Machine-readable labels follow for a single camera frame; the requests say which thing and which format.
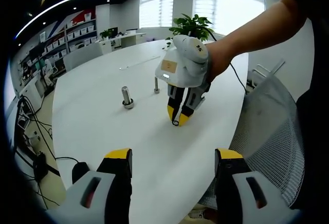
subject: white table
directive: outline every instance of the white table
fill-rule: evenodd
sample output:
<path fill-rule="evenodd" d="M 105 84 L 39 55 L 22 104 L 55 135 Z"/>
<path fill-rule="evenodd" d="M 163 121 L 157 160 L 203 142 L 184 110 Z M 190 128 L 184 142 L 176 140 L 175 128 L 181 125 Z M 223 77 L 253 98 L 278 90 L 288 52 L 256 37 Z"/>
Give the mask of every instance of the white table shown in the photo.
<path fill-rule="evenodd" d="M 110 53 L 112 51 L 111 42 L 120 40 L 121 41 L 121 48 L 127 48 L 133 45 L 138 44 L 137 38 L 146 35 L 146 33 L 134 33 L 134 34 L 128 34 L 128 35 L 121 35 L 117 36 L 116 38 L 111 38 L 109 40 L 100 41 L 99 43 L 102 46 L 103 54 Z"/>
<path fill-rule="evenodd" d="M 143 43 L 91 60 L 60 77 L 54 93 L 57 157 L 74 157 L 95 170 L 108 152 L 132 148 L 131 224 L 176 224 L 188 214 L 214 177 L 215 148 L 231 143 L 244 98 L 229 67 L 212 83 L 193 117 L 182 127 L 173 126 L 167 84 L 159 81 L 160 93 L 153 92 L 165 45 L 164 40 Z M 246 83 L 248 54 L 232 63 Z M 122 86 L 134 99 L 131 110 L 122 106 Z M 75 162 L 57 163 L 69 188 Z"/>

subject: window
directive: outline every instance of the window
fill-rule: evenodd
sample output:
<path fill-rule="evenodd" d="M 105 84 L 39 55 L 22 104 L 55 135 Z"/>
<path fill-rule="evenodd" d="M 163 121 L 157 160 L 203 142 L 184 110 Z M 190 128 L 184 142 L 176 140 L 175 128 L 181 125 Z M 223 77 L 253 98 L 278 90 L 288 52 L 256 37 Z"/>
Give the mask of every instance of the window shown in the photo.
<path fill-rule="evenodd" d="M 265 10 L 265 0 L 194 0 L 194 13 L 207 17 L 212 29 L 227 35 Z"/>
<path fill-rule="evenodd" d="M 171 27 L 174 0 L 140 0 L 139 28 Z"/>

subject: metal bolt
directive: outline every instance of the metal bolt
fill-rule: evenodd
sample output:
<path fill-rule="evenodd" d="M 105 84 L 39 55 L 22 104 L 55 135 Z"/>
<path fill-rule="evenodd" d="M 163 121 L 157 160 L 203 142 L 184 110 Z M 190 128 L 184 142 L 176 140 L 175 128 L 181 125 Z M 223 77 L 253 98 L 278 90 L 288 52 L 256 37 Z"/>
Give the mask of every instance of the metal bolt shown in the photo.
<path fill-rule="evenodd" d="M 122 95 L 123 95 L 123 102 L 122 102 L 123 106 L 126 109 L 133 108 L 134 107 L 134 100 L 130 98 L 128 87 L 127 86 L 122 87 L 121 92 L 122 92 Z"/>
<path fill-rule="evenodd" d="M 154 93 L 159 94 L 160 93 L 160 89 L 158 87 L 158 78 L 157 77 L 154 78 L 154 82 L 155 82 Z"/>
<path fill-rule="evenodd" d="M 121 88 L 122 95 L 123 95 L 123 101 L 125 104 L 130 104 L 130 95 L 129 95 L 129 90 L 127 86 L 124 86 Z"/>

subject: human arm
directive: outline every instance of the human arm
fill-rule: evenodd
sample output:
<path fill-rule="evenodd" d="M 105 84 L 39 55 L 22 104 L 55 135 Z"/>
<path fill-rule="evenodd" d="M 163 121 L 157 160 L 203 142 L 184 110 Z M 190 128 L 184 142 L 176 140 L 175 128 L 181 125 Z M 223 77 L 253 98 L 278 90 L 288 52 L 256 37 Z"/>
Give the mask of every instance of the human arm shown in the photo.
<path fill-rule="evenodd" d="M 306 14 L 295 0 L 280 0 L 223 39 L 207 44 L 212 60 L 209 81 L 225 71 L 235 56 L 285 42 L 305 21 Z"/>

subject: mesh office chair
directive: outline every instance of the mesh office chair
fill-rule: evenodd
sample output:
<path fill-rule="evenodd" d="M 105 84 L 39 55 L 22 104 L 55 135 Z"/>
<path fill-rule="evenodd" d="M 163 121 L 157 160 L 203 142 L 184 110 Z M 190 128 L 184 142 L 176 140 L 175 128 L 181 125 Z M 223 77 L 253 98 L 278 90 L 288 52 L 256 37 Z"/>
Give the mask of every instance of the mesh office chair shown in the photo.
<path fill-rule="evenodd" d="M 86 63 L 94 58 L 102 56 L 102 48 L 99 43 L 91 43 L 88 46 L 79 48 L 63 58 L 66 71 L 71 71 L 72 69 Z"/>
<path fill-rule="evenodd" d="M 304 150 L 297 107 L 285 86 L 269 75 L 245 97 L 230 146 L 252 171 L 263 174 L 290 207 L 304 176 Z M 217 209 L 213 181 L 200 204 Z"/>

